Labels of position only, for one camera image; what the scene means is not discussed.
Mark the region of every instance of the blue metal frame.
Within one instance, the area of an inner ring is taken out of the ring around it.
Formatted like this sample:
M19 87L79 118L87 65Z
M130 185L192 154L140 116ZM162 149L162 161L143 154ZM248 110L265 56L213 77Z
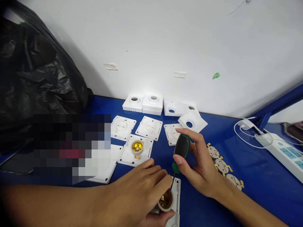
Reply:
M271 115L274 115L281 110L286 109L287 107L301 101L302 99L303 83L287 92L280 98L276 99L275 101L271 102L270 104L264 106L262 109L253 113L250 117L256 117L254 119L254 123L260 130L263 130Z

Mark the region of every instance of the finger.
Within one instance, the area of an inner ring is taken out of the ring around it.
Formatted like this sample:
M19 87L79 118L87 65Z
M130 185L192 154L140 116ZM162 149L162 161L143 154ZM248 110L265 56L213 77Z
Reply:
M197 179L197 172L188 165L187 161L182 156L174 154L173 158L180 172L188 179L189 182L194 182Z
M202 134L194 132L190 129L186 129L186 128L177 128L176 131L178 133L184 134L184 135L188 135L195 143L202 143L204 141L204 137Z
M196 150L196 144L191 142L189 145L189 152L193 153L195 150Z
M150 158L149 160L146 160L142 164L135 167L135 169L147 169L148 167L153 167L155 165L154 159Z
M151 167L151 168L149 168L149 169L147 169L145 171L146 171L147 174L153 175L156 172L159 172L160 170L161 170L161 166L157 165L157 166L153 166L153 167Z
M159 183L166 175L167 175L167 171L165 169L160 170L159 172L153 174L152 175L152 180L154 181L153 186Z
M144 223L140 223L140 227L165 227L169 219L175 215L173 210L168 212L161 212L160 214L149 213L144 220Z
M158 201L164 193L170 188L173 183L171 175L166 175L159 183L157 183L152 190L152 197Z

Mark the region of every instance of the white power strip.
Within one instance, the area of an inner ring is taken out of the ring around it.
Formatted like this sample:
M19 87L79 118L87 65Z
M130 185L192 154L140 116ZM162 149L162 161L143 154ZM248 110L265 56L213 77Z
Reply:
M272 153L299 181L303 183L303 154L296 148L286 143L277 134L270 133L274 139L267 150ZM269 133L255 135L256 140L263 146L269 146L271 137Z

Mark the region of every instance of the screw hole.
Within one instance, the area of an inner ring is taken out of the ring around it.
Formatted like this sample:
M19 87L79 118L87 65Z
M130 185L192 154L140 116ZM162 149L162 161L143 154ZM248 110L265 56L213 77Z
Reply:
M193 127L193 124L191 122L186 122L186 125L189 127L189 128L192 128Z

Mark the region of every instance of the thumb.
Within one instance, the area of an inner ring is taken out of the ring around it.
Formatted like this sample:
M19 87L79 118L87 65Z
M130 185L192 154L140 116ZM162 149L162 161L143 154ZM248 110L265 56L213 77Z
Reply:
M196 172L188 165L187 161L180 155L174 154L174 161L176 162L180 172L190 181L194 181Z

